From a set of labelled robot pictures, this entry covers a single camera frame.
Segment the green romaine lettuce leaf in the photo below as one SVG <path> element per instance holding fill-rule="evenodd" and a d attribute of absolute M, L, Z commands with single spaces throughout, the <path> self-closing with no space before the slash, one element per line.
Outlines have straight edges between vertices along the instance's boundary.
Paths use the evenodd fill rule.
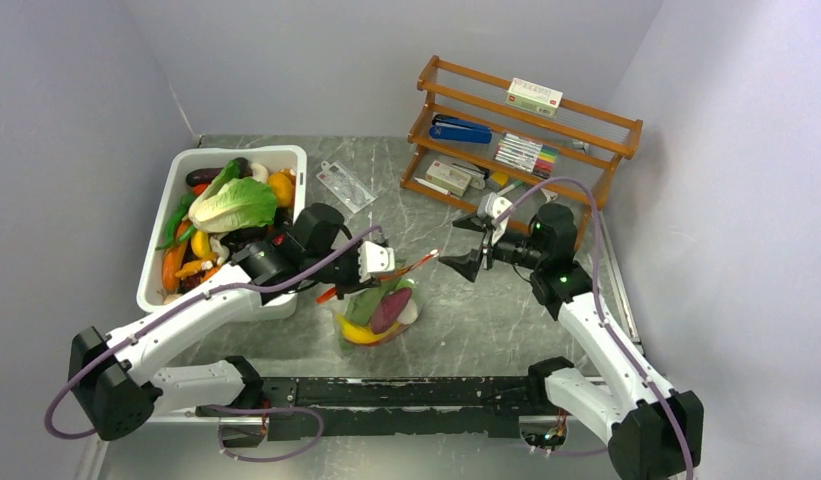
<path fill-rule="evenodd" d="M 393 278 L 382 282 L 375 288 L 370 288 L 361 291 L 348 299 L 345 310 L 345 317 L 352 323 L 359 326 L 366 326 L 370 323 L 370 319 L 374 314 L 376 307 L 381 300 L 391 292 L 393 292 L 400 280 Z"/>

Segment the yellow banana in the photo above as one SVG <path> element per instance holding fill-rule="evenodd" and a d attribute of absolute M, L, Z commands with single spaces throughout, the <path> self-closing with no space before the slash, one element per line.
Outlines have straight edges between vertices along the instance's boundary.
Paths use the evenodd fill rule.
<path fill-rule="evenodd" d="M 341 314 L 337 314 L 335 318 L 343 338 L 347 342 L 358 346 L 376 346 L 385 343 L 405 329 L 405 325 L 395 323 L 384 333 L 376 334 L 369 327 L 354 324 Z"/>

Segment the white mushroom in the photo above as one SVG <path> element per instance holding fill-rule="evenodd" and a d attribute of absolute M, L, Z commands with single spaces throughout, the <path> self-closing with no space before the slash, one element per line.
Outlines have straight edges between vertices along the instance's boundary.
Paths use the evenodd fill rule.
<path fill-rule="evenodd" d="M 419 317 L 419 307 L 415 300 L 410 299 L 396 318 L 396 322 L 402 326 L 409 326 L 416 322 Z"/>

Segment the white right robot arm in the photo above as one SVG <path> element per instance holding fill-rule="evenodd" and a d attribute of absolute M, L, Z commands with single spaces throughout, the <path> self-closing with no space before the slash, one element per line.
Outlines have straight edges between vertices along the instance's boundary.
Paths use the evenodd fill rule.
<path fill-rule="evenodd" d="M 544 360 L 529 369 L 528 406 L 539 414 L 559 407 L 574 415 L 605 444 L 622 479 L 694 478 L 703 404 L 693 391 L 677 390 L 624 335 L 599 291 L 597 274 L 575 258 L 573 214 L 562 205 L 545 204 L 523 235 L 495 221 L 504 211 L 499 199 L 485 212 L 454 220 L 457 229 L 481 233 L 481 242 L 440 263 L 470 282 L 496 263 L 528 270 L 537 303 L 578 341 L 604 382 L 595 385 L 563 357 Z"/>

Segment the clear zip top bag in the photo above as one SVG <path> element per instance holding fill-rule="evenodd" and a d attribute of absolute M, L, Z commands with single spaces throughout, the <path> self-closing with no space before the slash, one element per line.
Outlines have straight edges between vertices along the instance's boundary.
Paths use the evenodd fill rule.
<path fill-rule="evenodd" d="M 420 316 L 420 300 L 415 293 L 417 282 L 408 275 L 439 257 L 436 248 L 419 260 L 397 262 L 397 270 L 376 277 L 374 288 L 339 299 L 331 287 L 319 295 L 316 303 L 331 311 L 338 332 L 351 345 L 374 347 L 389 342 L 408 329 Z"/>

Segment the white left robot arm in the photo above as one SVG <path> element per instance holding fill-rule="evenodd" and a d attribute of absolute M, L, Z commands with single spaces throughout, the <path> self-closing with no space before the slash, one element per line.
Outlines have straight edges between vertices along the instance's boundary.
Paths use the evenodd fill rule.
<path fill-rule="evenodd" d="M 341 295 L 372 288 L 396 268 L 384 237 L 349 236 L 344 216 L 313 203 L 291 227 L 267 234 L 234 254 L 211 278 L 166 307 L 108 334 L 89 327 L 72 340 L 72 393 L 106 441 L 134 432 L 154 415 L 188 407 L 231 409 L 247 416 L 265 404 L 264 381 L 242 356 L 192 367 L 169 362 L 220 326 L 241 321 L 311 281 Z"/>

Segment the purple sweet potato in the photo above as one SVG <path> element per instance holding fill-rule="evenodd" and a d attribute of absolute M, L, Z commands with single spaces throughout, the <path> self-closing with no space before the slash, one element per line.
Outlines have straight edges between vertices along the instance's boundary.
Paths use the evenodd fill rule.
<path fill-rule="evenodd" d="M 376 307 L 370 319 L 369 326 L 376 333 L 384 333 L 389 327 L 397 323 L 396 318 L 410 299 L 413 299 L 414 290 L 402 287 L 386 295 Z"/>

